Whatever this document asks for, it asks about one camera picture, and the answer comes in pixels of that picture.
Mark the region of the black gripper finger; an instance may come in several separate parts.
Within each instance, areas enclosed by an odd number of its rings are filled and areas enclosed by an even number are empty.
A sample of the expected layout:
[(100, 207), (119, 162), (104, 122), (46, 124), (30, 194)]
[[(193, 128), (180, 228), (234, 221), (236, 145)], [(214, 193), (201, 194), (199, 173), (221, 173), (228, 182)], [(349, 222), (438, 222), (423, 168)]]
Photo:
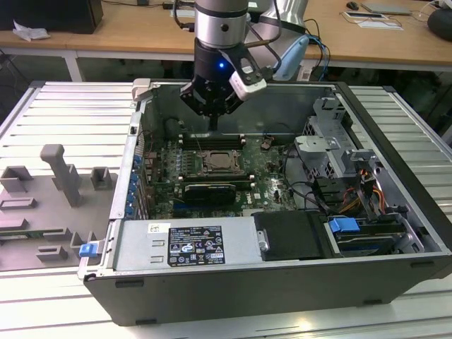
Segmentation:
[(181, 100), (197, 115), (208, 118), (208, 130), (215, 130), (215, 96), (208, 81), (191, 81), (180, 89)]
[(240, 100), (235, 92), (227, 97), (214, 100), (214, 130), (218, 129), (218, 120), (224, 114), (233, 113), (244, 102)]

